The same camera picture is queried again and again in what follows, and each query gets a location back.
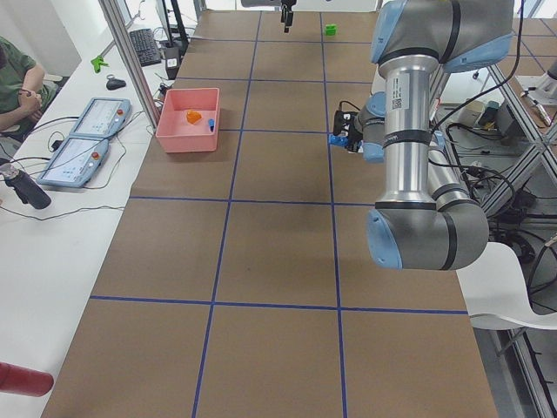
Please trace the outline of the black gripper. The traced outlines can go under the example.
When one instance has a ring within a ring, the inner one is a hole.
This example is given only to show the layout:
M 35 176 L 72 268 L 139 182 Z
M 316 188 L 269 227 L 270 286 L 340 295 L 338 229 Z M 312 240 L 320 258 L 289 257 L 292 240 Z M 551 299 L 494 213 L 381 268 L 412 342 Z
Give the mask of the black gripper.
M 282 23 L 284 33 L 288 33 L 292 27 L 292 7 L 297 4 L 297 0 L 281 0 L 280 9 L 282 11 Z
M 350 105 L 355 111 L 344 111 L 343 105 Z M 358 106 L 347 100 L 341 100 L 337 110 L 334 112 L 332 134 L 347 136 L 351 141 L 360 141 L 362 144 L 363 135 L 355 126 L 358 114 Z

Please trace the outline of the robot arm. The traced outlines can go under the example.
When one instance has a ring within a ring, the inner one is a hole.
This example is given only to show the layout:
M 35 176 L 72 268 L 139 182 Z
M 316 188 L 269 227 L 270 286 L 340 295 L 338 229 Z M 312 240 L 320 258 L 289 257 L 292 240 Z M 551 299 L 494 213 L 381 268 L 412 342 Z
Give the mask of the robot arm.
M 359 112 L 336 117 L 330 138 L 386 168 L 385 192 L 367 218 L 378 266 L 457 270 L 483 253 L 487 216 L 430 125 L 430 77 L 498 63 L 512 28 L 510 1 L 391 1 L 379 13 L 371 60 L 386 88 Z

